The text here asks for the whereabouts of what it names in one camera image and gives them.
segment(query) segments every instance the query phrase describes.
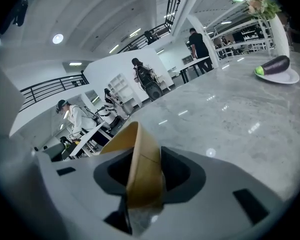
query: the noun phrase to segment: eggplant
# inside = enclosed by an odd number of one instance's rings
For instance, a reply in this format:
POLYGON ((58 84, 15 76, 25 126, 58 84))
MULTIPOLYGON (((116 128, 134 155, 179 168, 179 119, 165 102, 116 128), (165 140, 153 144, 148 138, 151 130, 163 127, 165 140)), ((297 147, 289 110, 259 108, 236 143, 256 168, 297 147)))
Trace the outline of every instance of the eggplant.
POLYGON ((267 63, 258 66, 254 72, 258 75, 272 75, 286 71, 289 68, 290 59, 285 55, 280 55, 267 63))

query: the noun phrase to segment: white plate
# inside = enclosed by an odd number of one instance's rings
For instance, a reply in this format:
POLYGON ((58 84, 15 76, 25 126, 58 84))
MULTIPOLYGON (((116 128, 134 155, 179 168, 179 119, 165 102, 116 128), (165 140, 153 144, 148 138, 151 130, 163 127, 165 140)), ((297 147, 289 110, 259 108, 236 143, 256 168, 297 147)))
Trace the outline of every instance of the white plate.
POLYGON ((254 73, 260 78, 279 84, 292 85, 300 80, 298 73, 291 68, 278 74, 259 75, 256 72, 254 73))

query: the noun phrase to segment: white shirt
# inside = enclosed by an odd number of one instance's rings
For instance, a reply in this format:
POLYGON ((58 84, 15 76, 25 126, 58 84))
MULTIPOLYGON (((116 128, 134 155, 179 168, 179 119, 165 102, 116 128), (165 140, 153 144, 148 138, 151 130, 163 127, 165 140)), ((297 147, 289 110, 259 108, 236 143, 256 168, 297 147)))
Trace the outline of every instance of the white shirt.
POLYGON ((69 116, 67 119, 73 123, 72 135, 74 137, 79 135, 82 128, 89 132, 97 126, 97 123, 88 117, 77 105, 70 105, 69 116))

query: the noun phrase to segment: flower arrangement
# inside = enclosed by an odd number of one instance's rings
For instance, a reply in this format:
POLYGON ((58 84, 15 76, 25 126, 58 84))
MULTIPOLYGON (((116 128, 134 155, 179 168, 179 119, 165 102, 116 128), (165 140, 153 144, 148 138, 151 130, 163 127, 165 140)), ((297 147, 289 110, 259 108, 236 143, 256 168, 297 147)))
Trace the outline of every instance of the flower arrangement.
POLYGON ((269 0, 245 0, 248 4, 249 14, 266 20, 273 19, 280 12, 279 6, 269 0))

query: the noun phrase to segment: black railing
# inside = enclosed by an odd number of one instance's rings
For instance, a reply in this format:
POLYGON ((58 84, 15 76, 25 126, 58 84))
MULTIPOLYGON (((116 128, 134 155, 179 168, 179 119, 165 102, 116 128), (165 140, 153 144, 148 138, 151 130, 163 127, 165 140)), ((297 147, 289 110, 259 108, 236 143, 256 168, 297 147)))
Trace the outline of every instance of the black railing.
POLYGON ((181 0, 168 0, 166 7, 165 24, 171 29, 181 0))
POLYGON ((25 97, 20 111, 57 93, 88 84, 89 82, 84 74, 70 75, 37 83, 20 91, 25 97))
POLYGON ((150 29, 148 33, 140 35, 137 39, 133 40, 131 43, 121 49, 118 54, 142 49, 143 47, 152 44, 153 42, 159 40, 161 37, 170 33, 170 28, 165 23, 163 23, 153 29, 150 29))

